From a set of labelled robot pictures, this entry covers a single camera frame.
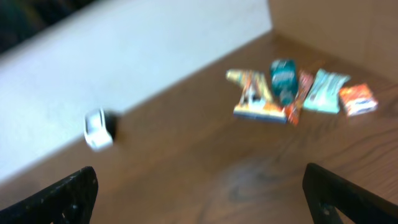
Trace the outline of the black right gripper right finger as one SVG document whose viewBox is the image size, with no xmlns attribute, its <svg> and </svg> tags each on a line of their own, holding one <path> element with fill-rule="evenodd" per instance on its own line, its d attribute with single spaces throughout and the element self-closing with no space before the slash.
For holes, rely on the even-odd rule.
<svg viewBox="0 0 398 224">
<path fill-rule="evenodd" d="M 338 212 L 354 223 L 397 223 L 397 205 L 309 163 L 302 188 L 314 223 L 341 223 Z"/>
</svg>

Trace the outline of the red snack packet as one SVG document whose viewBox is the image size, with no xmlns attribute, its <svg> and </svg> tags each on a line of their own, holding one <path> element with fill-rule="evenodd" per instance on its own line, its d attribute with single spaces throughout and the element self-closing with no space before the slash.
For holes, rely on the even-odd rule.
<svg viewBox="0 0 398 224">
<path fill-rule="evenodd" d="M 287 121 L 294 126 L 299 123 L 300 111 L 303 108 L 303 103 L 313 85 L 313 75 L 306 71 L 300 70 L 298 76 L 298 92 L 294 101 L 285 107 L 285 115 Z"/>
</svg>

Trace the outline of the cream yellow snack bag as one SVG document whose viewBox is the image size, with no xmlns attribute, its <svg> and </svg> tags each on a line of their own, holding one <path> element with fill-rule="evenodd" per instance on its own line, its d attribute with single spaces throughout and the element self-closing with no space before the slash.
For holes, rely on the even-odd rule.
<svg viewBox="0 0 398 224">
<path fill-rule="evenodd" d="M 233 110 L 235 116 L 286 123 L 284 109 L 274 102 L 262 72 L 229 69 L 226 72 L 226 79 L 242 88 L 239 103 Z"/>
</svg>

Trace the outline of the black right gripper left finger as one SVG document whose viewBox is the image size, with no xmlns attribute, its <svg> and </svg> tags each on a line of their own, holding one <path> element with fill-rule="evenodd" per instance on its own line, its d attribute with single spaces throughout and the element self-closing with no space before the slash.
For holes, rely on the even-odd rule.
<svg viewBox="0 0 398 224">
<path fill-rule="evenodd" d="M 1 223 L 89 223 L 97 194 L 96 172 L 87 166 L 1 210 Z"/>
</svg>

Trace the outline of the teal blister pack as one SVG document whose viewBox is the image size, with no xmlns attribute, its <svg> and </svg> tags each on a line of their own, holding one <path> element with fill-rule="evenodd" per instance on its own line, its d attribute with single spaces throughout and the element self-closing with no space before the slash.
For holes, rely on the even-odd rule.
<svg viewBox="0 0 398 224">
<path fill-rule="evenodd" d="M 270 65 L 271 88 L 283 106 L 291 104 L 298 92 L 299 84 L 295 62 L 278 59 Z"/>
</svg>

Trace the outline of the green orange snack packet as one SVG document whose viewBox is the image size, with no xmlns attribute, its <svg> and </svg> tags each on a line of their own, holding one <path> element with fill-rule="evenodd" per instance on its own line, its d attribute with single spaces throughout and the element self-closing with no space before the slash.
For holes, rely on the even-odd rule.
<svg viewBox="0 0 398 224">
<path fill-rule="evenodd" d="M 344 86 L 350 79 L 349 75 L 320 69 L 303 102 L 303 107 L 310 111 L 337 114 L 340 112 L 340 105 L 343 105 L 347 116 L 376 110 L 378 101 L 369 86 L 365 83 Z"/>
</svg>

